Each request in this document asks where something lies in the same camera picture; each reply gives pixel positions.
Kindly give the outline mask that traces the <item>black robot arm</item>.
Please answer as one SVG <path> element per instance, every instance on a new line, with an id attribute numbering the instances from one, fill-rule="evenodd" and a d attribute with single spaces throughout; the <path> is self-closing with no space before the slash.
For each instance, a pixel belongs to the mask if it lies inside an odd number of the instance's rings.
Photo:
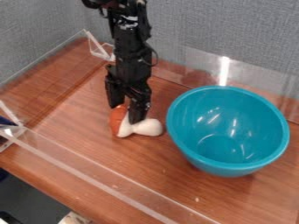
<path id="1" fill-rule="evenodd" d="M 115 40 L 116 64 L 107 65 L 107 101 L 113 109 L 129 99 L 128 121 L 145 119 L 151 108 L 152 90 L 147 84 L 152 72 L 152 52 L 147 40 L 151 25 L 147 19 L 145 0 L 81 0 L 84 6 L 99 10 L 108 20 L 111 37 Z"/>

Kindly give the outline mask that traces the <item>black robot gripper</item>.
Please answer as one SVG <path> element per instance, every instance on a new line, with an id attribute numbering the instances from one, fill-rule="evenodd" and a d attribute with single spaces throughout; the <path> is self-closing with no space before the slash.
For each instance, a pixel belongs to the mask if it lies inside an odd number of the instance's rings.
<path id="1" fill-rule="evenodd" d="M 136 124 L 145 119 L 151 108 L 152 90 L 147 80 L 152 73 L 152 52 L 144 49 L 129 54 L 128 58 L 116 56 L 116 64 L 107 65 L 105 90 L 107 101 L 113 109 L 123 104 L 125 97 L 131 99 L 128 121 Z"/>

